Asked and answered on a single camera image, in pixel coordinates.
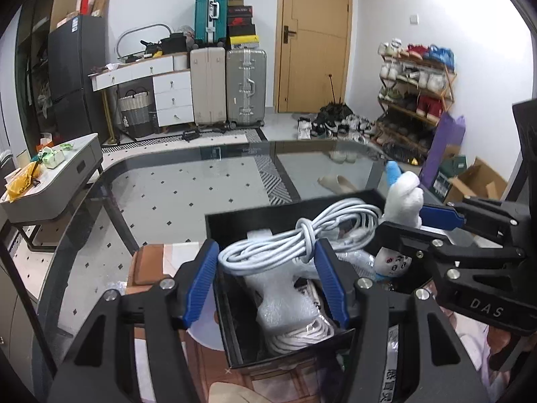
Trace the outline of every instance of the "bubble wrap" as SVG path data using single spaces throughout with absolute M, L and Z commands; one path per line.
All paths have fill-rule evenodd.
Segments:
M 244 280 L 262 297 L 257 308 L 257 322 L 267 335 L 281 335 L 311 324 L 319 316 L 311 298 L 294 288 L 295 266 L 292 262 Z

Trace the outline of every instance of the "yellow object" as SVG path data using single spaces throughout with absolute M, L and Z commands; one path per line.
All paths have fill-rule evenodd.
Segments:
M 257 35 L 245 35 L 245 36 L 232 36 L 229 38 L 232 45 L 249 44 L 251 42 L 259 42 L 259 36 Z
M 15 177 L 13 177 L 12 180 L 7 184 L 7 197 L 11 203 L 20 198 L 26 192 L 26 190 L 31 187 L 32 171 L 34 179 L 38 178 L 39 175 L 41 175 L 41 166 L 38 165 L 36 170 L 34 171 L 35 166 L 36 162 L 30 162 L 28 165 L 22 168 L 17 173 L 17 175 L 15 175 Z

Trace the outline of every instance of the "black refrigerator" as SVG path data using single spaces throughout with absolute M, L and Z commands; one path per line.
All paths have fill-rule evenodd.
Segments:
M 50 33 L 50 96 L 64 141 L 90 133 L 98 133 L 100 143 L 109 138 L 101 93 L 88 77 L 105 65 L 104 18 L 79 15 Z

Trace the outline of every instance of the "beige suitcase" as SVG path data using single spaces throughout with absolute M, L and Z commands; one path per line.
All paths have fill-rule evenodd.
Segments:
M 210 125 L 225 122 L 226 51 L 221 47 L 192 50 L 190 53 L 194 122 Z

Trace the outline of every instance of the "coffee table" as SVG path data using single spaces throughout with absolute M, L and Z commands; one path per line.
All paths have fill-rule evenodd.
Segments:
M 357 155 L 335 163 L 333 150 Z M 386 194 L 385 159 L 347 141 L 251 142 L 127 157 L 100 175 L 77 208 L 50 265 L 38 315 L 60 364 L 106 289 L 124 289 L 132 255 L 146 244 L 206 239 L 205 215 L 333 195 L 319 177 L 343 175 Z M 36 395 L 49 374 L 33 349 Z

